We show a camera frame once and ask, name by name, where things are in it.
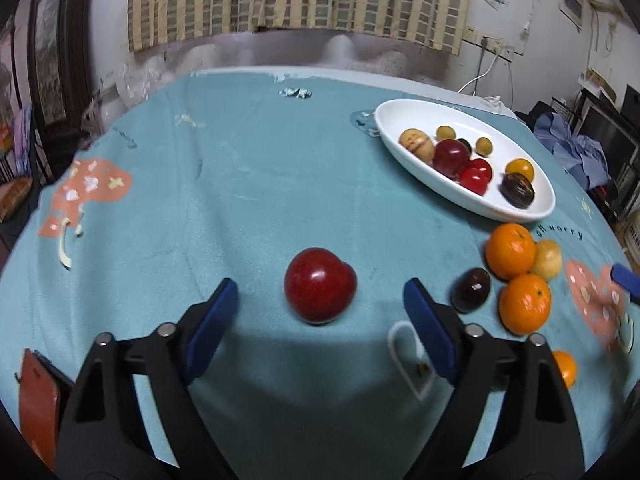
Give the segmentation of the yellow round fruit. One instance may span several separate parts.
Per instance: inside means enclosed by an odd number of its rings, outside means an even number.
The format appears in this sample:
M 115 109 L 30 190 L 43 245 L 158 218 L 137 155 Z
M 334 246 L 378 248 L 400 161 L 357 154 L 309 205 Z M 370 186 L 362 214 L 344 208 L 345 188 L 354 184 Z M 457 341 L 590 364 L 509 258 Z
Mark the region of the yellow round fruit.
M 544 238 L 538 240 L 536 244 L 535 261 L 530 269 L 531 274 L 535 274 L 550 282 L 556 278 L 563 270 L 562 250 L 557 242 Z

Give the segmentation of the small green-yellow fruit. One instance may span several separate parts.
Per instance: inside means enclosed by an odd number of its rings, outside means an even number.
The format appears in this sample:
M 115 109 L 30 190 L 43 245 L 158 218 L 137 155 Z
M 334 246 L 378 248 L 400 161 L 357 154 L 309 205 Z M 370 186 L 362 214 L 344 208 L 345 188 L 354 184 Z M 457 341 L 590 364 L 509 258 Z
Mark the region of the small green-yellow fruit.
M 494 151 L 494 146 L 491 143 L 491 140 L 486 138 L 486 136 L 481 136 L 475 142 L 475 153 L 482 157 L 489 157 Z

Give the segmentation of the orange phone wallet case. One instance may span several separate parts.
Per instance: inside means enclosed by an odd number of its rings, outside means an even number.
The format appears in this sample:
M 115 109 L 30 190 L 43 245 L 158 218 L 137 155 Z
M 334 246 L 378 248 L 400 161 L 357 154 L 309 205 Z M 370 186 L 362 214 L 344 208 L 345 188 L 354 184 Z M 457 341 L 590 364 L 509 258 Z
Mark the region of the orange phone wallet case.
M 38 351 L 25 349 L 18 376 L 18 414 L 22 436 L 51 470 L 58 435 L 74 383 Z

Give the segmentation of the textured orange mandarin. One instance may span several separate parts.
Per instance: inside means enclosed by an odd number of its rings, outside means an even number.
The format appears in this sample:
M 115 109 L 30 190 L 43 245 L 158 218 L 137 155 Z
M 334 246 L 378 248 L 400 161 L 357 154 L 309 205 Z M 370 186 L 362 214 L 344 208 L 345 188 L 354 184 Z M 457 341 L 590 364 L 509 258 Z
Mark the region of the textured orange mandarin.
M 495 228 L 485 245 L 485 260 L 497 278 L 510 281 L 534 265 L 536 243 L 529 230 L 516 223 Z

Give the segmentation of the dark plum back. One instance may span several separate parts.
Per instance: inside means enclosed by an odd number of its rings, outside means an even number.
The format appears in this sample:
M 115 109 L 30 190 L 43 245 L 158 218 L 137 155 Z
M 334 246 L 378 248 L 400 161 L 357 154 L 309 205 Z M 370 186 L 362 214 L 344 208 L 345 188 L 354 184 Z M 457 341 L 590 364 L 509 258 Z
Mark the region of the dark plum back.
M 451 305 L 463 314 L 476 311 L 487 301 L 490 289 L 490 276 L 484 268 L 467 270 L 450 290 Z

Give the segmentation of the orange fruit with dimple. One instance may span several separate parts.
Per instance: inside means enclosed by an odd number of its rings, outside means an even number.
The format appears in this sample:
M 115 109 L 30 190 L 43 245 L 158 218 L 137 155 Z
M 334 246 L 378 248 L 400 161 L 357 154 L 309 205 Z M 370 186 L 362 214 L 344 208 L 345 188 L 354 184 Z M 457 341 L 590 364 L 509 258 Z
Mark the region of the orange fruit with dimple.
M 551 306 L 552 293 L 547 282 L 535 274 L 522 274 L 503 287 L 498 313 L 510 333 L 524 336 L 548 321 Z

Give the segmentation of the red plum back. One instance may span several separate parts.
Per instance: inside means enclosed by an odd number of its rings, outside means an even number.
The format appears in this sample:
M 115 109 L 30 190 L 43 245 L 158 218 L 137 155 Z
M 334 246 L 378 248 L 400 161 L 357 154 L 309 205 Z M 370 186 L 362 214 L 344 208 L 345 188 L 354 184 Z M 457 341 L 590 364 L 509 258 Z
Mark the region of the red plum back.
M 333 252 L 311 247 L 291 260 L 283 288 L 288 304 L 299 318 L 308 324 L 321 325 L 334 321 L 352 303 L 357 274 Z

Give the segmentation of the small tan longan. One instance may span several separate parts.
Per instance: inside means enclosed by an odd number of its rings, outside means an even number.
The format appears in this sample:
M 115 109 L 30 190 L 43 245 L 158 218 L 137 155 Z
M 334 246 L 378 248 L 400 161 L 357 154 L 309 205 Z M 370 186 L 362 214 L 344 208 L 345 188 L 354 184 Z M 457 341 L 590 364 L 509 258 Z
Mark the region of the small tan longan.
M 438 127 L 436 130 L 436 138 L 439 141 L 454 140 L 456 137 L 457 137 L 456 130 L 454 130 L 454 128 L 450 126 L 442 125 Z

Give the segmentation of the dark wrinkled passion fruit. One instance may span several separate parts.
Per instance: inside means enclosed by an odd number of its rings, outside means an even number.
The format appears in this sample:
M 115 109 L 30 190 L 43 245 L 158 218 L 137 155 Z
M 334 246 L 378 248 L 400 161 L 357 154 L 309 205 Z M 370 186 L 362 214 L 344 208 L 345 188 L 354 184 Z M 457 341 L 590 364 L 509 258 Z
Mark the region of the dark wrinkled passion fruit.
M 519 172 L 505 174 L 499 191 L 502 196 L 514 207 L 520 209 L 528 208 L 535 199 L 535 191 L 530 181 Z

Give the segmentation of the beige walnut-like fruit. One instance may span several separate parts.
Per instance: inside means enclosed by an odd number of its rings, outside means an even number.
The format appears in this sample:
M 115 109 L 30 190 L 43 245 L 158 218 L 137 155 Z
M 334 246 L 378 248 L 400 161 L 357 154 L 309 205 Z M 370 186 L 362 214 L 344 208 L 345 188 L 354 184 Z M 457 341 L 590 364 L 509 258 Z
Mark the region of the beige walnut-like fruit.
M 423 131 L 415 128 L 407 129 L 401 133 L 398 142 L 422 162 L 430 164 L 433 161 L 435 144 Z

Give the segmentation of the large red plum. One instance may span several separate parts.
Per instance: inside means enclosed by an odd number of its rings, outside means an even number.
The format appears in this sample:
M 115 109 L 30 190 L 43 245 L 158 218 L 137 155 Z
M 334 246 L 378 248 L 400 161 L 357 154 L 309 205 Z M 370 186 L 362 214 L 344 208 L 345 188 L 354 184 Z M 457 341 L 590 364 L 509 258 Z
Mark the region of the large red plum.
M 435 146 L 432 166 L 445 177 L 457 180 L 469 160 L 470 155 L 461 143 L 457 140 L 443 140 Z

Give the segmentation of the smooth orange fruit front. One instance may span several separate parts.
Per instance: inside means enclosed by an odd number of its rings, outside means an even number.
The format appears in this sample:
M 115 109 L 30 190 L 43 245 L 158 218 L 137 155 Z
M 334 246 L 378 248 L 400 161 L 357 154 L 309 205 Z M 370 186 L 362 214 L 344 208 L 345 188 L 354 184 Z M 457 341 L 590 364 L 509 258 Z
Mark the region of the smooth orange fruit front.
M 516 158 L 506 165 L 507 174 L 521 174 L 526 177 L 529 182 L 533 182 L 535 177 L 535 169 L 533 164 L 526 158 Z

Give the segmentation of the small red cherry tomato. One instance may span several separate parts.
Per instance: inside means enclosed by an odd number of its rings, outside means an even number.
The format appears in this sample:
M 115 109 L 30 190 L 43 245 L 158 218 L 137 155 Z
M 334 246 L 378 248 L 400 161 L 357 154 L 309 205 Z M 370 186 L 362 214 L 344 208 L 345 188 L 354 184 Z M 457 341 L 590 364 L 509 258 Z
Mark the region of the small red cherry tomato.
M 470 166 L 477 169 L 490 182 L 494 173 L 492 172 L 490 163 L 484 158 L 474 158 L 470 160 Z

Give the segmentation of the dark cherry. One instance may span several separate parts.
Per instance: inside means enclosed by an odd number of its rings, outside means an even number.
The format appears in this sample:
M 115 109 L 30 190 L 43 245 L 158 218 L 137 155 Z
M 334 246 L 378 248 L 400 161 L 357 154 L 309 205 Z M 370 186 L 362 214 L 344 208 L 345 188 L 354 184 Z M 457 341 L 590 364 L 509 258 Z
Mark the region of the dark cherry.
M 471 144 L 469 144 L 469 142 L 467 140 L 465 140 L 465 139 L 461 139 L 460 138 L 460 139 L 456 139 L 456 140 L 465 147 L 466 151 L 471 156 L 472 153 L 473 153 L 473 149 L 472 149 Z

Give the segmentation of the small red cherry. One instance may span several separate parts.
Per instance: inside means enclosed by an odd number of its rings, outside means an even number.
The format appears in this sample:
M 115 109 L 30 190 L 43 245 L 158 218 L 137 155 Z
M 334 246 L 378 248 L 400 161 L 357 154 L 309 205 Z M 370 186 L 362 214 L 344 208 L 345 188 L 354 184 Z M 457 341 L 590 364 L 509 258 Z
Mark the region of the small red cherry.
M 466 167 L 460 172 L 458 182 L 467 190 L 483 196 L 487 191 L 489 180 L 483 171 L 475 167 Z

